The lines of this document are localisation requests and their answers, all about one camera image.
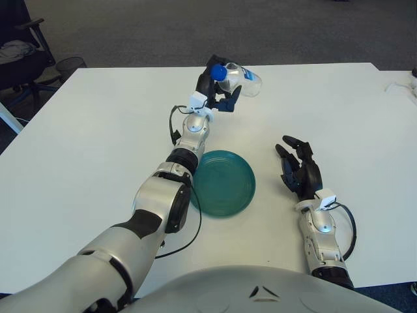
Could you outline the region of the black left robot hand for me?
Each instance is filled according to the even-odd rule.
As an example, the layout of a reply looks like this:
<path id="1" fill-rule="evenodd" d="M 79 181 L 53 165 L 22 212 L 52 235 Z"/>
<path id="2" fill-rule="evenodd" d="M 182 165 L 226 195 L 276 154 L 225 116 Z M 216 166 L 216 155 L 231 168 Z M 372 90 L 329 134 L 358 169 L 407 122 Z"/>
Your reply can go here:
<path id="1" fill-rule="evenodd" d="M 232 60 L 213 54 L 206 64 L 206 69 L 199 76 L 195 90 L 207 96 L 204 107 L 217 109 L 219 112 L 232 113 L 239 98 L 242 86 L 239 85 L 232 93 L 224 91 L 211 78 L 211 69 L 215 64 L 226 65 Z"/>

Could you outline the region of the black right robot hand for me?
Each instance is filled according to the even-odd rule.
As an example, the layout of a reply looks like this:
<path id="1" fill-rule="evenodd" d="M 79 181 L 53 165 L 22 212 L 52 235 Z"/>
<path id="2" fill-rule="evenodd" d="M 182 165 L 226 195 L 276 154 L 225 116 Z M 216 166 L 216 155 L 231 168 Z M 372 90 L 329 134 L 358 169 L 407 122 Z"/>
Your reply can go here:
<path id="1" fill-rule="evenodd" d="M 300 201 L 312 200 L 316 191 L 323 188 L 323 181 L 319 167 L 313 159 L 310 144 L 287 135 L 282 140 L 295 150 L 297 157 L 282 145 L 275 145 L 281 159 L 281 179 Z"/>

